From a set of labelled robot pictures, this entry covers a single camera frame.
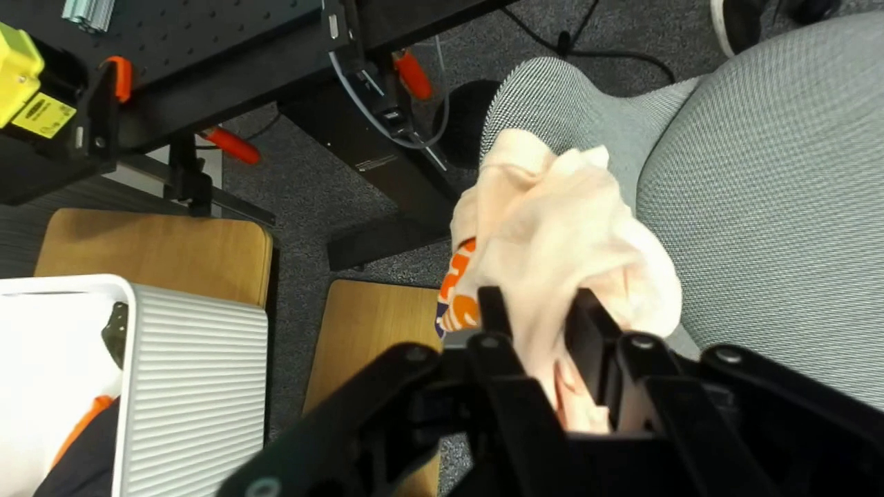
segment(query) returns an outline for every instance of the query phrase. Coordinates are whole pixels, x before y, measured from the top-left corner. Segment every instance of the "gray upholstery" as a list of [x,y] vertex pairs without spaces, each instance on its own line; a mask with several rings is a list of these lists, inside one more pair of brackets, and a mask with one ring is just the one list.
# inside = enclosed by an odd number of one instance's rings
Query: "gray upholstery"
[[503,82],[484,150],[503,128],[557,151],[607,143],[623,198],[676,262],[690,339],[748,346],[884,410],[884,15],[636,100],[529,60]]

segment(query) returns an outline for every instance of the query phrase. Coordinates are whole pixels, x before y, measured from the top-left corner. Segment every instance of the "wooden plank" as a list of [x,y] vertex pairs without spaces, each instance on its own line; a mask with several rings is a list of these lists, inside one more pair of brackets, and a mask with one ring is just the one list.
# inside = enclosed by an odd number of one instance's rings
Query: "wooden plank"
[[[352,372],[395,342],[424,342],[438,352],[433,332],[435,292],[372,281],[332,281],[318,338],[303,412],[329,399]],[[415,473],[398,495],[438,491],[438,455]]]
[[35,276],[118,274],[136,284],[264,306],[272,241],[249,220],[58,211]]

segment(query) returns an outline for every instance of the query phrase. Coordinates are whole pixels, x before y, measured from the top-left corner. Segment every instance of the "office chair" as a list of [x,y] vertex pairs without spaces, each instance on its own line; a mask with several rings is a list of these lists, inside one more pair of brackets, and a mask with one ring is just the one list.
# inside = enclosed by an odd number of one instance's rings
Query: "office chair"
[[503,128],[554,151],[611,150],[685,287],[670,349],[738,342],[884,410],[884,15],[792,31],[631,100],[527,60],[484,150]]

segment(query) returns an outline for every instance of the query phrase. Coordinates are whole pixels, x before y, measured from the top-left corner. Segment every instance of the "white cloth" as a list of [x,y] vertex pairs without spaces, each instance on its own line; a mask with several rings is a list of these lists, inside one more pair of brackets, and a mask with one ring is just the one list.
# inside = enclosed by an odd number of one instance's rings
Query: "white cloth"
[[[587,287],[626,332],[666,338],[681,313],[681,284],[660,241],[631,218],[607,171],[607,150],[553,150],[527,129],[503,129],[481,176],[452,212],[452,249],[474,238],[474,255],[451,298],[500,287],[514,349],[557,403],[554,371],[573,383],[562,320]],[[590,415],[573,432],[607,432]]]

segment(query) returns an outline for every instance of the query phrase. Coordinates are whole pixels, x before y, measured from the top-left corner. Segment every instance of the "chair backrest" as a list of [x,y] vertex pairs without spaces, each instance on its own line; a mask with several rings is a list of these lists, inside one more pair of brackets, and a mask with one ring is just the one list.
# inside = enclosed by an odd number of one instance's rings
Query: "chair backrest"
[[699,346],[741,342],[884,410],[884,15],[705,78],[637,182]]

